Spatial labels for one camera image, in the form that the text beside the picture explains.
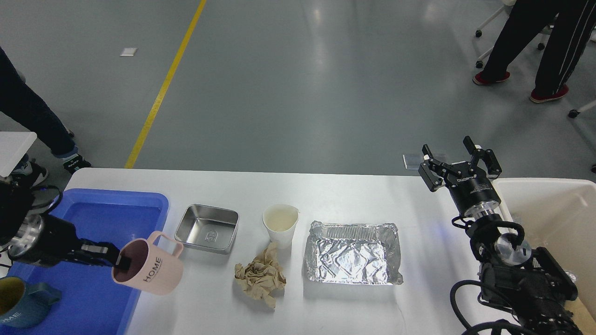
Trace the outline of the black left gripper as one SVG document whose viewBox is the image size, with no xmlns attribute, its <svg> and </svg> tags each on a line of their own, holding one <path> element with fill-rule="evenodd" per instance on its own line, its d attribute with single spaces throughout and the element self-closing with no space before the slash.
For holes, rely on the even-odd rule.
<svg viewBox="0 0 596 335">
<path fill-rule="evenodd" d="M 28 264 L 53 267 L 61 261 L 77 264 L 114 267 L 128 271 L 132 259 L 120 257 L 120 250 L 111 242 L 94 242 L 76 235 L 76 227 L 53 215 L 30 215 L 28 223 L 41 229 L 28 249 Z"/>
</svg>

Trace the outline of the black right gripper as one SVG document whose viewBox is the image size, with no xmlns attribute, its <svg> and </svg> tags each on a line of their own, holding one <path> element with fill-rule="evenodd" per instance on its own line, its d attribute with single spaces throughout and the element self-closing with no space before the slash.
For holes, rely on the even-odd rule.
<svg viewBox="0 0 596 335">
<path fill-rule="evenodd" d="M 424 144 L 419 174 L 431 192 L 437 191 L 443 185 L 443 178 L 447 176 L 447 186 L 460 216 L 471 218 L 481 208 L 492 210 L 500 205 L 501 199 L 490 180 L 496 180 L 502 169 L 493 150 L 475 145 L 470 136 L 464 137 L 463 144 L 471 155 L 470 165 L 456 163 L 452 166 L 441 162 L 434 158 L 428 145 Z M 486 172 L 478 168 L 479 161 L 483 161 Z M 460 174 L 452 174 L 453 167 Z"/>
</svg>

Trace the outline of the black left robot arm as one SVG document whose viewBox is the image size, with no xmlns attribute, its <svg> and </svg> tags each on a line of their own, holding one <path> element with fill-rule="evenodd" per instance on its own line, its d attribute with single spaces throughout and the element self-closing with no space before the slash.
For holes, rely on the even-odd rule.
<svg viewBox="0 0 596 335">
<path fill-rule="evenodd" d="M 50 268 L 61 261 L 127 271 L 132 259 L 110 242 L 78 238 L 75 226 L 50 212 L 61 203 L 53 185 L 1 183 L 0 242 L 9 259 Z"/>
</svg>

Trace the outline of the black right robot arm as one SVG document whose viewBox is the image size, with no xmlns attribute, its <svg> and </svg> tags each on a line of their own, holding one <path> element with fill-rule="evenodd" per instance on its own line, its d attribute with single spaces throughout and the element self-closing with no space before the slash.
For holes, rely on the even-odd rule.
<svg viewBox="0 0 596 335">
<path fill-rule="evenodd" d="M 464 229 L 471 251 L 480 263 L 479 280 L 453 285 L 449 299 L 466 335 L 489 329 L 493 335 L 580 335 L 572 312 L 564 304 L 577 298 L 577 287 L 544 247 L 531 248 L 524 228 L 504 220 L 496 212 L 500 196 L 492 184 L 502 170 L 492 150 L 485 150 L 466 136 L 469 161 L 446 163 L 422 148 L 419 174 L 430 191 L 446 186 L 458 209 L 455 227 Z M 481 290 L 478 302 L 512 314 L 517 324 L 505 319 L 471 325 L 456 303 L 459 288 L 473 285 Z"/>
</svg>

